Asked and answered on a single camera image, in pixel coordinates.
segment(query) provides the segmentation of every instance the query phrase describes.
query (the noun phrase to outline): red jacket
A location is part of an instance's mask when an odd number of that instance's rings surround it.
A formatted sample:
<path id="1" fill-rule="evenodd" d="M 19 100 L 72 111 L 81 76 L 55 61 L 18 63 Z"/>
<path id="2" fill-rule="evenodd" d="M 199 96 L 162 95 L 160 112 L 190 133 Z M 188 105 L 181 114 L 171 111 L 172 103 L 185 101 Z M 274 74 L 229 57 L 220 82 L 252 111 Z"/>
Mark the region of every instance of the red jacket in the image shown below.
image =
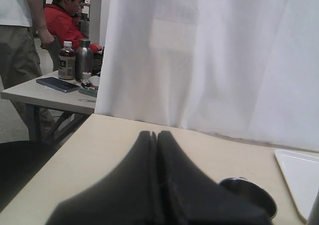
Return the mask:
<path id="1" fill-rule="evenodd" d="M 44 16 L 49 32 L 59 38 L 62 47 L 64 41 L 71 41 L 74 50 L 79 47 L 79 40 L 83 39 L 84 36 L 70 15 L 56 5 L 47 4 L 44 9 Z M 99 50 L 94 44 L 91 44 L 90 48 L 93 53 Z"/>

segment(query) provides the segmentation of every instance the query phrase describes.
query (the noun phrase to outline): bottle label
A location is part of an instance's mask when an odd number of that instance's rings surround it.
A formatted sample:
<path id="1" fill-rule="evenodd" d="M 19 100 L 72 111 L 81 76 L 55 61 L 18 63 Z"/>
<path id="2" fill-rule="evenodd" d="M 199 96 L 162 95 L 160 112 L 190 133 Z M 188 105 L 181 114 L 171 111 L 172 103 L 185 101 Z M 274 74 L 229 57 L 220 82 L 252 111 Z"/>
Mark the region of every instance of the bottle label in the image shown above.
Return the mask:
<path id="1" fill-rule="evenodd" d="M 59 78 L 74 79 L 75 76 L 75 57 L 59 56 Z"/>

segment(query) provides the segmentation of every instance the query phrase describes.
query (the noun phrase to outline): white plate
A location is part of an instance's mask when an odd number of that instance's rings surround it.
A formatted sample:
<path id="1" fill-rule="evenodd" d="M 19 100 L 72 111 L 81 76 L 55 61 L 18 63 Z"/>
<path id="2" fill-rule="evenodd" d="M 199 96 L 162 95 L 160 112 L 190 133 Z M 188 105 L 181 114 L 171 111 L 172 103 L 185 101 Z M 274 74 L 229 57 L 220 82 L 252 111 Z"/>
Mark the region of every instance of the white plate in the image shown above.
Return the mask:
<path id="1" fill-rule="evenodd" d="M 319 158 L 283 149 L 275 156 L 298 212 L 307 220 L 319 189 Z"/>

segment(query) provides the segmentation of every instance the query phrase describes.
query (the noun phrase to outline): floor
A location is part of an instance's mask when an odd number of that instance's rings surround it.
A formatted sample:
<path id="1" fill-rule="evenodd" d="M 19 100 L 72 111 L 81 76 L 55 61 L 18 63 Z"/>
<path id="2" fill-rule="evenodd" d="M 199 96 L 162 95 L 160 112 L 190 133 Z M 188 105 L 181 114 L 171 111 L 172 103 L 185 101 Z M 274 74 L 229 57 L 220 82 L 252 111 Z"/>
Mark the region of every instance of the floor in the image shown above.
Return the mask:
<path id="1" fill-rule="evenodd" d="M 43 74 L 50 73 L 53 68 L 52 60 L 46 50 L 40 48 L 40 42 L 35 40 L 37 52 L 41 60 Z M 0 91 L 3 90 L 0 78 Z M 53 116 L 58 116 L 59 112 L 53 112 Z M 19 115 L 15 111 L 10 101 L 0 99 L 0 143 L 28 140 L 28 131 Z"/>

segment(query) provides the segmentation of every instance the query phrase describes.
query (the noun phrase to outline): chair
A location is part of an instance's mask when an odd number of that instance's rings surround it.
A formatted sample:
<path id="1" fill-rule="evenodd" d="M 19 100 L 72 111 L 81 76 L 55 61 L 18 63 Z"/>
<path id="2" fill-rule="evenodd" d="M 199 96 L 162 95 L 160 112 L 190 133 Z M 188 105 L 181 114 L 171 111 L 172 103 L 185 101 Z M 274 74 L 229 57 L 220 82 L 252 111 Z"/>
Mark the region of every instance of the chair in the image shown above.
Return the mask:
<path id="1" fill-rule="evenodd" d="M 0 144 L 0 212 L 55 152 L 53 146 L 32 141 Z"/>
<path id="2" fill-rule="evenodd" d="M 61 45 L 59 42 L 59 38 L 56 36 L 54 36 L 54 38 L 55 40 L 52 44 L 50 44 L 49 48 L 44 48 L 43 44 L 41 44 L 41 48 L 48 50 L 53 62 L 53 71 L 57 71 L 59 69 L 59 53 L 61 50 Z"/>

